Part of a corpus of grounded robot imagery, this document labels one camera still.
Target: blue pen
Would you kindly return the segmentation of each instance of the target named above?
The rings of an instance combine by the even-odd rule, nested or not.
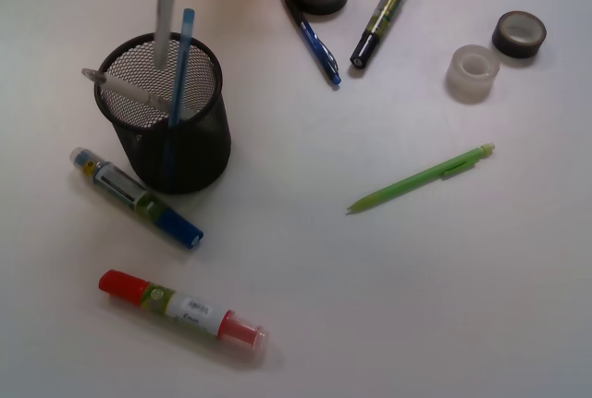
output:
[[[183,11],[183,24],[181,25],[181,38],[179,42],[179,54],[177,56],[177,72],[173,82],[173,98],[170,104],[170,115],[168,116],[168,127],[175,128],[180,124],[181,111],[183,108],[183,95],[185,94],[185,80],[187,80],[187,68],[189,66],[189,55],[191,52],[191,37],[193,36],[193,20],[195,11],[185,9]],[[175,147],[170,139],[165,143],[165,181],[169,190],[173,189],[177,164]]]
[[[341,83],[341,77],[339,76],[339,68],[337,66],[337,60],[328,50],[328,48],[321,42],[318,36],[315,34],[311,25],[308,24],[308,20],[304,16],[304,14],[294,5],[291,0],[284,0],[286,2],[286,7],[288,11],[292,15],[292,18],[298,25],[298,28],[304,34],[304,39],[306,42],[313,48],[314,55],[320,62],[323,70],[329,77],[329,80],[336,85]]]
[[[187,80],[187,66],[189,65],[189,53],[191,50],[191,37],[193,36],[193,19],[195,11],[185,9],[183,11],[183,24],[181,25],[181,41],[177,59],[177,73],[173,84],[173,99],[171,101],[169,128],[179,125],[181,109],[183,108],[183,94],[185,94],[185,80]]]

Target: red marker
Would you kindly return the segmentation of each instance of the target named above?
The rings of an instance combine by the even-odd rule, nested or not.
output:
[[[234,311],[147,280],[109,270],[99,280],[99,289],[156,315],[216,336],[219,340],[235,342],[253,353],[265,347],[267,332],[237,317]]]

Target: red cap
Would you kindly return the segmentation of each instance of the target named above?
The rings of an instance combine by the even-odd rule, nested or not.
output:
[[[140,306],[149,283],[121,271],[109,270],[99,280],[99,289]]]

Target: mesh cup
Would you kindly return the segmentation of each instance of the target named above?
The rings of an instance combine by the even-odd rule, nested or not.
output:
[[[164,70],[154,67],[154,34],[125,42],[99,70],[170,100],[179,41],[180,35],[171,33]],[[221,91],[222,70],[216,56],[191,39],[183,107],[195,114],[177,127],[168,127],[167,113],[96,84],[94,98],[138,176],[159,192],[181,194],[206,187],[228,163],[230,131]]]

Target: pencil clip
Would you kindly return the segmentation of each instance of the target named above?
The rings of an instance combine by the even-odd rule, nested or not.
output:
[[[474,166],[475,166],[474,160],[464,162],[463,164],[460,164],[458,167],[454,167],[454,168],[444,171],[442,173],[442,179],[447,179],[447,178],[451,178],[452,176],[456,176],[457,174],[462,173],[462,172],[466,171],[467,169],[471,169]]]

